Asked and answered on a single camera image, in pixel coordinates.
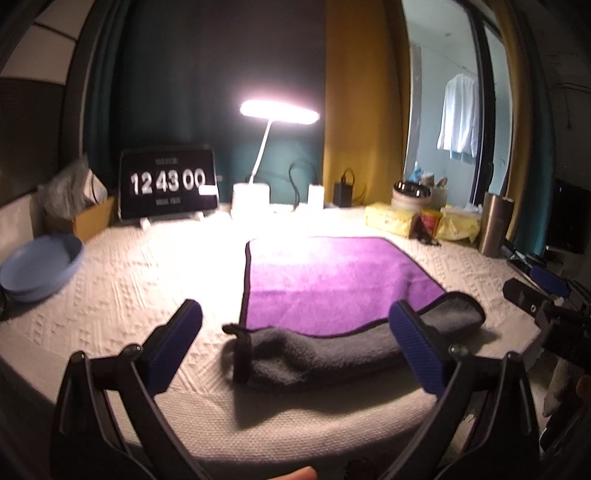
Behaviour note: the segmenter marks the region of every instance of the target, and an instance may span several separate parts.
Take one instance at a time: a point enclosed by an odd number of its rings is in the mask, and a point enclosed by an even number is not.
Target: yellow package
[[[443,217],[437,228],[436,238],[439,240],[457,241],[468,238],[474,243],[480,232],[480,216],[455,209],[443,210]]]
[[[374,203],[365,207],[365,224],[408,238],[416,214],[417,212],[397,209],[386,203]]]

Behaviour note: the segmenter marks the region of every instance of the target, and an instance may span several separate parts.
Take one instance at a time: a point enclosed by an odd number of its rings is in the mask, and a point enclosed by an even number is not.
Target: dark green curtain
[[[239,113],[250,98],[284,100],[312,108],[314,125],[276,123],[257,180],[271,185],[271,200],[292,203],[289,165],[305,160],[294,180],[303,200],[316,175],[322,177],[325,90],[325,8],[317,0],[142,0],[125,11],[119,2],[107,34],[110,72],[95,80],[85,128],[89,144],[109,111],[108,132],[96,136],[94,160],[114,185],[125,148],[209,144],[216,154],[220,198],[254,166],[265,121]]]
[[[556,134],[540,54],[525,14],[519,16],[519,24],[530,61],[533,123],[530,170],[514,244],[522,252],[541,255],[552,210]]]

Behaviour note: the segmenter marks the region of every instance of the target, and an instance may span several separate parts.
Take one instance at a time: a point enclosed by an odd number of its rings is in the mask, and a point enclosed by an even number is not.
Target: blue bowl
[[[45,300],[80,267],[84,244],[75,235],[44,235],[17,249],[0,268],[0,286],[14,301]]]

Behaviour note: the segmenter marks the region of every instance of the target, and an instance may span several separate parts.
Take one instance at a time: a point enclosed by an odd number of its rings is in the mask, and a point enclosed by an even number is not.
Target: purple and gray cloth
[[[404,363],[388,310],[406,300],[450,341],[480,328],[476,300],[445,293],[384,238],[258,238],[246,246],[233,378],[259,390],[301,391]]]

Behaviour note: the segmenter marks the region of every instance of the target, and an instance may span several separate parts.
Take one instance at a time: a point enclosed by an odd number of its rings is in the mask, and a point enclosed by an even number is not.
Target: textured tablecloth
[[[302,394],[231,384],[228,337],[220,326],[239,319],[245,245],[262,235],[285,242],[309,235],[384,236],[446,290],[480,301],[487,318],[468,343],[473,352],[500,357],[508,350],[535,351],[539,330],[532,318],[502,297],[503,283],[517,275],[503,260],[451,243],[426,247],[390,236],[365,226],[362,209],[277,213],[255,223],[218,212],[200,222],[156,223],[147,231],[110,228],[90,241],[81,269],[61,292],[0,324],[2,402],[30,411],[22,418],[29,424],[36,419],[38,437],[46,438],[73,351],[113,355],[127,343],[141,343],[193,298],[203,307],[203,329],[157,403],[212,475],[249,478],[302,463],[335,472],[367,448],[406,442],[434,403],[407,368]],[[125,437],[136,443],[118,396],[111,398]]]

